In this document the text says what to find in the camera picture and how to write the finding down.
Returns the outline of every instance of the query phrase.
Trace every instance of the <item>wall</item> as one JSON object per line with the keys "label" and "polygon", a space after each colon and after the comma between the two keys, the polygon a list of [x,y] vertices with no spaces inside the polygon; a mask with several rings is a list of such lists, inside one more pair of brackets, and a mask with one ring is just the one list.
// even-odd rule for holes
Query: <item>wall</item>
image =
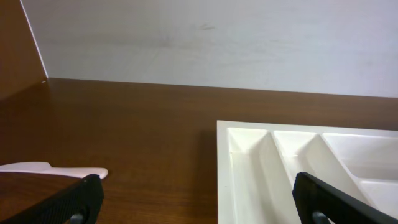
{"label": "wall", "polygon": [[22,5],[0,1],[0,100],[46,80]]}
{"label": "wall", "polygon": [[50,77],[398,97],[396,0],[23,0]]}

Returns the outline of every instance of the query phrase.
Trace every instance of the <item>brown table surface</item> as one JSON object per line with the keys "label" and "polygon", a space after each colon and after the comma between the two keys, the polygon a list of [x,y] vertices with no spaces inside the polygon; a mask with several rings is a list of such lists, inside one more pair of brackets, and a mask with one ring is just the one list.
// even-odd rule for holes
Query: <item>brown table surface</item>
{"label": "brown table surface", "polygon": [[[98,223],[216,223],[216,121],[398,130],[398,98],[50,78],[0,102],[0,164],[105,167]],[[0,174],[0,220],[76,179]]]}

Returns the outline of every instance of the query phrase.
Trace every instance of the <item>wooden table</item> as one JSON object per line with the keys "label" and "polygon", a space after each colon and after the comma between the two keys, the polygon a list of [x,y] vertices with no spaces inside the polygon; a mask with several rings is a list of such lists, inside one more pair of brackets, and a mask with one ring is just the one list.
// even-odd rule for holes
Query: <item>wooden table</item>
{"label": "wooden table", "polygon": [[[216,121],[398,130],[398,99],[51,78],[0,102],[0,164],[105,167],[98,223],[216,223]],[[76,181],[0,174],[0,220]]]}

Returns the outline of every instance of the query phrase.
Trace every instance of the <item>wooden side panel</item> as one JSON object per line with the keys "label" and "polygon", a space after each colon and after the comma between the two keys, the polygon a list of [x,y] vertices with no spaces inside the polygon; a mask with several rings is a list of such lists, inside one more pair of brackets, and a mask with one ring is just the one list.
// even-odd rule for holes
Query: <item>wooden side panel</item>
{"label": "wooden side panel", "polygon": [[46,80],[21,2],[0,1],[0,100]]}

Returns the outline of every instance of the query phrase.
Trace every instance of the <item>dark wood surface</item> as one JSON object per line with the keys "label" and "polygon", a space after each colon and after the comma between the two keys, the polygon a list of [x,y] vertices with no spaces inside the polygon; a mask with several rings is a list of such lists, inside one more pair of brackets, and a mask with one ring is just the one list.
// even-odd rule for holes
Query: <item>dark wood surface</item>
{"label": "dark wood surface", "polygon": [[0,1],[0,100],[46,80],[18,0]]}
{"label": "dark wood surface", "polygon": [[[98,223],[216,223],[216,121],[398,130],[398,99],[51,78],[0,102],[0,164],[105,167]],[[0,219],[76,181],[0,174]]]}

